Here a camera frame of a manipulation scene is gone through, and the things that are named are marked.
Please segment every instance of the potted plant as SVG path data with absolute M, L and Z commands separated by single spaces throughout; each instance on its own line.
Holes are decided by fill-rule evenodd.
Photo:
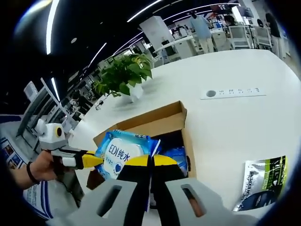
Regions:
M 94 83 L 94 89 L 99 94 L 112 94 L 114 97 L 141 93 L 137 90 L 142 90 L 142 79 L 152 78 L 150 65 L 145 55 L 123 56 L 101 71 L 102 80 Z

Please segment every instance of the power outlet panel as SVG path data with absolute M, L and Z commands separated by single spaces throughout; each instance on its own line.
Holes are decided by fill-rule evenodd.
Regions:
M 256 96 L 266 94 L 260 88 L 207 90 L 201 94 L 201 100 Z

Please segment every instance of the open cardboard box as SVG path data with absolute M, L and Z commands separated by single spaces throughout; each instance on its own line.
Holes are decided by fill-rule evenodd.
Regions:
M 99 146 L 107 131 L 119 129 L 161 139 L 165 148 L 184 146 L 188 166 L 188 177 L 196 177 L 192 143 L 185 129 L 187 110 L 181 101 L 166 105 L 134 118 L 119 122 L 96 136 L 93 140 Z

